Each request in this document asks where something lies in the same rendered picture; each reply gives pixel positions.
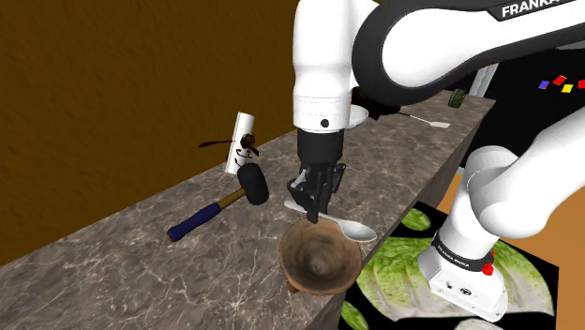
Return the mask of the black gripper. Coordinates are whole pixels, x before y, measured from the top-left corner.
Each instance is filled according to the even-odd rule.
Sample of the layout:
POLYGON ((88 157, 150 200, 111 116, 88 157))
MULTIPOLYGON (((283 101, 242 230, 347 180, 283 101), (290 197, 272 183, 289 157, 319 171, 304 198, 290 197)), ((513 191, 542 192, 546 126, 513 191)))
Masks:
POLYGON ((318 223, 318 211, 328 213, 331 196, 338 191, 345 173, 346 164, 337 163, 342 157, 344 133, 344 129, 333 133, 311 133, 301 128, 297 129, 297 156, 302 169, 296 178, 287 183, 287 189, 312 224, 318 223), (315 164, 324 164, 319 173, 318 210, 316 192, 308 181, 310 167, 315 164))

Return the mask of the silver spoon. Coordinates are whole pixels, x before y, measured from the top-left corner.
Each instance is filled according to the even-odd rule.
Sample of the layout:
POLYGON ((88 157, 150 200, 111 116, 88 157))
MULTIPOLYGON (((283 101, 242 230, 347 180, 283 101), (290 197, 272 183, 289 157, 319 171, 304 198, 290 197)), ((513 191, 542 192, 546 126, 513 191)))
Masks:
POLYGON ((371 242, 377 238, 374 230, 360 222, 333 217, 321 212, 317 216, 326 219, 327 222, 324 225, 311 225, 312 235, 315 237, 332 238, 342 234, 347 240, 359 243, 371 242))

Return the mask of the brown wooden bowl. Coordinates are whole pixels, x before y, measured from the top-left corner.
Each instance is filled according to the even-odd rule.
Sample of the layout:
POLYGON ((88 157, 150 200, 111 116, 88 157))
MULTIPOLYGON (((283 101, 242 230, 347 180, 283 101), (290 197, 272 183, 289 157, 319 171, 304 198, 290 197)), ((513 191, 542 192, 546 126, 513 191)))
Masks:
POLYGON ((279 244, 279 263, 291 293, 326 296, 347 291, 363 268, 362 251, 336 222, 300 219, 279 244))

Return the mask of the white dish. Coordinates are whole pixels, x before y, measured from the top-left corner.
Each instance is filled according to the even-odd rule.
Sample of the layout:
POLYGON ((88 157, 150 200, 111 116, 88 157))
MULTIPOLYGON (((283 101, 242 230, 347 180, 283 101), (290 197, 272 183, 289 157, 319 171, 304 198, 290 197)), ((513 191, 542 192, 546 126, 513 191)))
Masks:
POLYGON ((350 120, 347 126, 348 129, 355 128, 363 124, 369 117, 369 112, 362 106, 351 105, 350 109, 350 120))

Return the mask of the lettuce patterned robot stand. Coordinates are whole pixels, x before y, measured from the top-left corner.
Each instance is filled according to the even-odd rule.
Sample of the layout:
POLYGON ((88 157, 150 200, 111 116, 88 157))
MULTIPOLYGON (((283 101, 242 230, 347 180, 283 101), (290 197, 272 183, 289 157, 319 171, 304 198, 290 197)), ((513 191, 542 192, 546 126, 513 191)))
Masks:
POLYGON ((559 267, 503 241, 493 248, 509 297, 499 321, 430 291, 417 257, 446 218, 415 204, 347 291, 338 330, 556 330, 559 267))

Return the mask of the green round object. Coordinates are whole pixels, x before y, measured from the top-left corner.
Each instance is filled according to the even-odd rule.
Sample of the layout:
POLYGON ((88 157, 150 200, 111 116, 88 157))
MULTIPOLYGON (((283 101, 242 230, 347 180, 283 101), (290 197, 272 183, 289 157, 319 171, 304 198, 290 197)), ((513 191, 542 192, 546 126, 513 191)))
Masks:
POLYGON ((449 107, 458 109, 461 106, 461 104, 463 103, 463 100, 465 99, 466 96, 467 96, 467 91, 466 90, 464 90, 464 89, 455 89, 452 92, 452 94, 451 94, 451 96, 450 96, 450 98, 449 98, 449 100, 447 102, 447 105, 449 107))

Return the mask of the black cabinet with coloured patches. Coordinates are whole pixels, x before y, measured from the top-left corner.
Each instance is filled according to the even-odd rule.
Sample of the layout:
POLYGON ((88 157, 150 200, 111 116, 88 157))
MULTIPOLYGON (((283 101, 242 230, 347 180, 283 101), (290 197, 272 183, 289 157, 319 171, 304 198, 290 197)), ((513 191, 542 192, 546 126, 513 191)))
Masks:
POLYGON ((585 49, 549 50, 499 64, 486 97, 496 103, 478 128, 469 150, 503 146, 521 155, 544 128, 585 106, 585 88, 563 93, 550 84, 564 76, 576 85, 585 80, 585 49))

